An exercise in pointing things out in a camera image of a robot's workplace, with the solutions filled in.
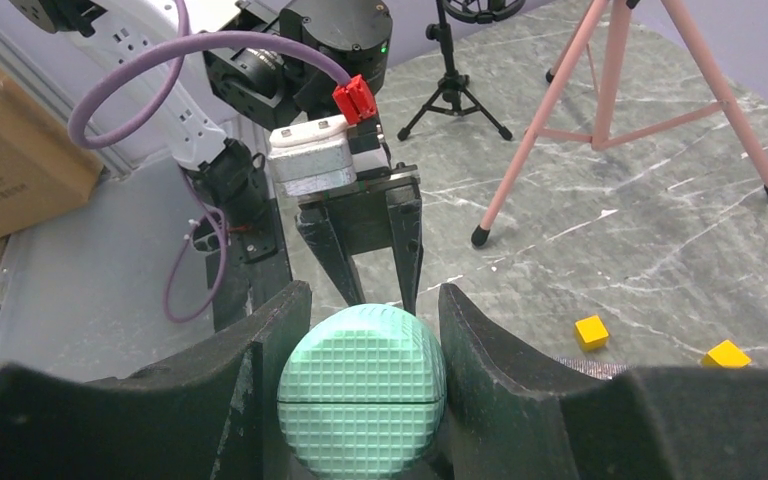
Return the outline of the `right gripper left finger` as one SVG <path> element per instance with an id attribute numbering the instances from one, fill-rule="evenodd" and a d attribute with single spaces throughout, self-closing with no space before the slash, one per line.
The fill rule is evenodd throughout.
<path id="1" fill-rule="evenodd" d="M 277 388 L 307 333 L 294 281 L 249 317 L 124 379 L 0 362 L 0 479 L 285 479 Z"/>

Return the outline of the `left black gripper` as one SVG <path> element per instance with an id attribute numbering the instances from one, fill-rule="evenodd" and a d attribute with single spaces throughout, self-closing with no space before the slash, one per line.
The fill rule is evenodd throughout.
<path id="1" fill-rule="evenodd" d="M 386 173 L 302 197 L 299 207 L 298 233 L 349 306 L 366 302 L 351 255 L 389 248 L 403 308 L 416 313 L 424 253 L 417 166 L 392 163 Z"/>

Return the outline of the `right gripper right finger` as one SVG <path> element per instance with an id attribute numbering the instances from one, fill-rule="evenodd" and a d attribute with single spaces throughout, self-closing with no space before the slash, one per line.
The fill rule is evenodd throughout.
<path id="1" fill-rule="evenodd" d="M 439 292 L 459 479 L 768 479 L 768 369 L 569 368 Z"/>

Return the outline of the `black shock mount tripod stand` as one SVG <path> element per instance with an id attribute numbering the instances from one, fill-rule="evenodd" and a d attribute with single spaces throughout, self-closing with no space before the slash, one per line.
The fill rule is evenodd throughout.
<path id="1" fill-rule="evenodd" d="M 487 25 L 504 21 L 517 14 L 525 0 L 487 1 L 484 7 L 480 1 L 435 2 L 438 21 L 426 27 L 426 38 L 440 46 L 445 72 L 437 82 L 435 92 L 423 103 L 406 126 L 397 133 L 399 141 L 406 140 L 415 125 L 428 112 L 451 117 L 464 117 L 480 112 L 497 129 L 503 140 L 513 138 L 510 130 L 500 123 L 469 90 L 470 76 L 458 71 L 454 59 L 454 37 L 449 18 L 465 24 Z"/>

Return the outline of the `teal green microphone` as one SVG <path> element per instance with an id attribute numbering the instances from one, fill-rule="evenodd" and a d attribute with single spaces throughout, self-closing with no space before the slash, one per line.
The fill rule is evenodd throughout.
<path id="1" fill-rule="evenodd" d="M 367 303 L 318 323 L 277 388 L 283 436 L 319 479 L 394 479 L 430 448 L 446 403 L 441 345 L 395 306 Z"/>

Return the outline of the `glitter sequin microphone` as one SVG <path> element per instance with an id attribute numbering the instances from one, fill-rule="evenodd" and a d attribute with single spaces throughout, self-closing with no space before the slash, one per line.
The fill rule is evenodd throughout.
<path id="1" fill-rule="evenodd" d="M 628 365 L 586 359 L 556 358 L 556 361 L 577 372 L 600 380 L 610 380 L 630 369 Z"/>

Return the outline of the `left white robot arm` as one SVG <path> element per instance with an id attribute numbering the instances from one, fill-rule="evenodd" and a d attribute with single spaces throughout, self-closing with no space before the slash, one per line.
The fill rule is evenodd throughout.
<path id="1" fill-rule="evenodd" d="M 349 305 L 356 254 L 393 251 L 414 312 L 423 245 L 416 169 L 394 163 L 375 94 L 392 18 L 380 1 L 20 1 L 107 76 L 73 109 L 70 139 L 95 150 L 157 119 L 203 209 L 186 248 L 211 245 L 212 294 L 234 282 L 263 303 L 291 279 L 276 191 L 300 201 L 299 233 Z"/>

